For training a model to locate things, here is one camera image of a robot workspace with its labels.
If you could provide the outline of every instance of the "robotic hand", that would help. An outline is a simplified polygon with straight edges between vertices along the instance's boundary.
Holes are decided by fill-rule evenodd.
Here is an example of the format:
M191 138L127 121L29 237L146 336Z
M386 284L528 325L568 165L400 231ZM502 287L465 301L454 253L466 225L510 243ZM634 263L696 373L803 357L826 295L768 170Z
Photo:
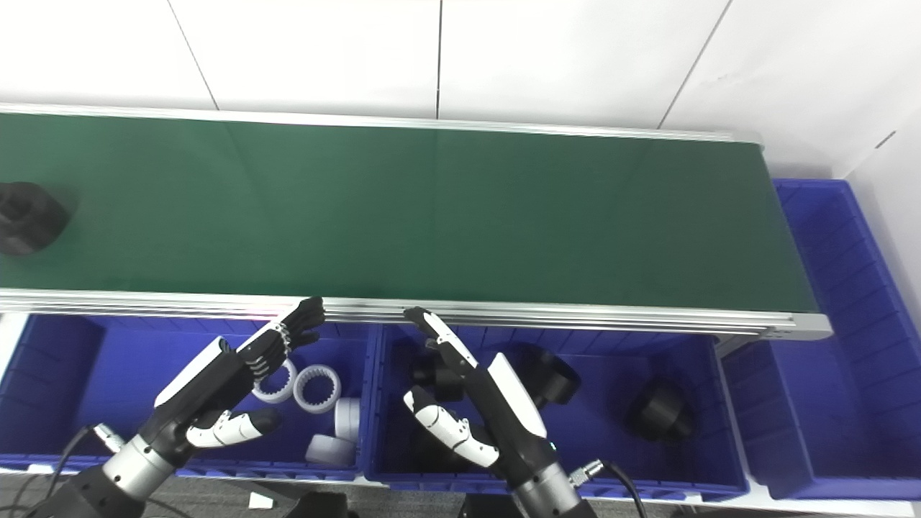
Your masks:
M403 397L415 418L454 452L505 480L530 518L594 517L576 492L575 483L584 480L571 480L563 470L541 415L505 355L499 353L484 368L434 313L416 307L403 315L435 339L485 427L458 419L419 386Z
M29 518L140 517L148 497L196 451L262 437L281 416L273 408L235 413L255 383L275 372L295 348L320 337L323 300L302 300L236 350L222 337L209 344L157 396L154 413L104 465L71 477Z

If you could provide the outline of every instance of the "metal connector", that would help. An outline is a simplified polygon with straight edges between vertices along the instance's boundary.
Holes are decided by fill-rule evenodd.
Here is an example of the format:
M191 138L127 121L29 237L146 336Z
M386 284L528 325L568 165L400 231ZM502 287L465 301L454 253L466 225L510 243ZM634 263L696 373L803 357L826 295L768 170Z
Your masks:
M578 488L594 478L602 469L604 469L604 463L598 459L593 460L570 473L569 482L572 483L574 488Z
M118 453L124 446L124 439L122 439L122 436L115 433L115 430L109 428L105 423L99 423L94 426L93 431L112 453Z

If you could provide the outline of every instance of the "white wall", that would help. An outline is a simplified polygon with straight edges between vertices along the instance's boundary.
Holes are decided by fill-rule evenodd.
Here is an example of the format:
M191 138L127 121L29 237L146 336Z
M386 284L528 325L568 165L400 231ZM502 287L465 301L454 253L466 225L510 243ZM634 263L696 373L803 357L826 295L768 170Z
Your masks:
M655 128L726 0L448 0L445 119Z
M212 107L163 0L0 0L0 101Z
M665 126L757 131L777 176L842 177L921 107L921 2L737 0Z
M845 179L921 324L921 110Z

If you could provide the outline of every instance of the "green conveyor belt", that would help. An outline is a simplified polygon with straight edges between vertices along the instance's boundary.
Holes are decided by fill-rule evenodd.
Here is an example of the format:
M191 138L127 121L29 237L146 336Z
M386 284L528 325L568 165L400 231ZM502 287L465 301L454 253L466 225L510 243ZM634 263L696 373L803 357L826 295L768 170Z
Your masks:
M815 312L754 144L0 114L0 287Z

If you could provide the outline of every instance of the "blue storage bin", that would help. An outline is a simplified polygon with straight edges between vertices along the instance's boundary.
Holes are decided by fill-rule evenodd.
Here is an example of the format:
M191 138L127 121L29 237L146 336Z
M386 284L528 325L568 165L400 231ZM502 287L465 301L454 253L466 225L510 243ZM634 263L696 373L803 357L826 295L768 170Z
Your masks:
M0 381L0 466L56 464L70 438L87 424L105 422L130 439L150 416L160 390L215 336L236 347L262 324L33 315ZM343 397L361 397L362 408L369 408L380 325L324 324L320 332L319 342L296 349L291 359L299 370L314 363L331 366L342 380ZM281 369L265 388L286 376ZM326 388L312 384L308 392ZM237 409L264 406L250 394ZM356 465L333 467L304 460L314 434L334 435L333 412L308 414L294 398L275 407L285 418L281 428L256 441L201 451L179 474L352 480L364 468L370 423L365 414ZM87 439L67 467L79 470L107 457L98 441Z
M519 343L548 348L582 377L569 404L542 410L548 438L565 469L603 458L620 465L644 498L682 500L685 491L705 500L723 500L748 491L733 439L713 340L708 336L616 333L566 329L455 327L461 340L484 364L497 352L515 363ZM420 425L402 401L412 386L413 360L423 354L424 338L410 325L384 329L377 391L371 400L369 467L366 477L393 489L505 492L505 484L483 469L467 473L418 473L412 438ZM675 381L688 394L697 430L675 445L649 442L627 432L624 415L653 377ZM480 421L468 400L448 403L462 417ZM599 477L580 488L585 496L627 497L612 477Z
M754 478L775 498L921 500L918 334L850 187L775 182L835 335L724 359Z

